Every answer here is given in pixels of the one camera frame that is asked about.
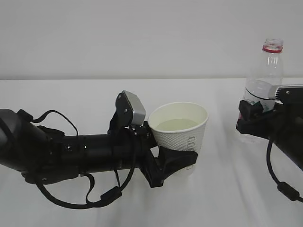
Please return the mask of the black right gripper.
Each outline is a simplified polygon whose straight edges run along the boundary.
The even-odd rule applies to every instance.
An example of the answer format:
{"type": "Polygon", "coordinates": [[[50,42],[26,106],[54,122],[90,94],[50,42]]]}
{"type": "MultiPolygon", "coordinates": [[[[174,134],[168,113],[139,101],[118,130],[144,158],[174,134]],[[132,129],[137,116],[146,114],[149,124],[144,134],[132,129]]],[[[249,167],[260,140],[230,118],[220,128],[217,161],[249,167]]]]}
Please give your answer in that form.
{"type": "Polygon", "coordinates": [[[275,104],[274,109],[263,112],[261,102],[250,104],[245,100],[239,103],[240,118],[236,124],[236,130],[241,134],[247,134],[273,140],[274,142],[288,141],[288,106],[275,104]]]}

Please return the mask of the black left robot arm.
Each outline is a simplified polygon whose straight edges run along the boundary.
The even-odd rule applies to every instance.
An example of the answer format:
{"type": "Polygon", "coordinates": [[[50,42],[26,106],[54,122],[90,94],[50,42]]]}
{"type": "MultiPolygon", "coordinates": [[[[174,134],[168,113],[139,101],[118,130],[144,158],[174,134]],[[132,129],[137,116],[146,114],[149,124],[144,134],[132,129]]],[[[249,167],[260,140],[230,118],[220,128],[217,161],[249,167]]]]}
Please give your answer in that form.
{"type": "Polygon", "coordinates": [[[34,183],[29,170],[53,184],[74,179],[80,174],[139,168],[150,187],[161,187],[166,178],[193,165],[197,153],[183,148],[159,148],[155,157],[151,149],[156,141],[147,125],[112,126],[107,134],[66,136],[64,132],[35,126],[27,113],[1,109],[0,118],[11,131],[25,156],[22,160],[4,132],[0,134],[0,163],[34,183]]]}

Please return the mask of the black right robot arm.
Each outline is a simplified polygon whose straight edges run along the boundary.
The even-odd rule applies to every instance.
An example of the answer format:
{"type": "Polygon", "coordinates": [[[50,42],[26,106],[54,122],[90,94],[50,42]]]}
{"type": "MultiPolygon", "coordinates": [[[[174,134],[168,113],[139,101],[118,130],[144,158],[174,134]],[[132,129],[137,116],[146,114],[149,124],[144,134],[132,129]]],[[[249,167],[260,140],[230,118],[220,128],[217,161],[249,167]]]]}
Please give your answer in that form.
{"type": "Polygon", "coordinates": [[[303,168],[303,106],[275,103],[274,109],[263,112],[260,102],[251,105],[241,100],[236,130],[273,143],[300,169],[303,168]]]}

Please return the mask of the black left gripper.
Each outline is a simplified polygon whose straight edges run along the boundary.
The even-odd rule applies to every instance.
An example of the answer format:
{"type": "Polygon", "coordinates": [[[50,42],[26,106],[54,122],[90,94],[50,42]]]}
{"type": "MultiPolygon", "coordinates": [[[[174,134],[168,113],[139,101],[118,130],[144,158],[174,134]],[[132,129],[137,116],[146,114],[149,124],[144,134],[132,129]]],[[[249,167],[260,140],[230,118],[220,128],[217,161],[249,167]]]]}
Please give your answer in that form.
{"type": "Polygon", "coordinates": [[[164,180],[177,171],[196,163],[195,151],[178,151],[160,147],[158,157],[152,148],[158,147],[147,121],[142,126],[131,125],[135,138],[136,165],[151,188],[162,187],[164,180]]]}

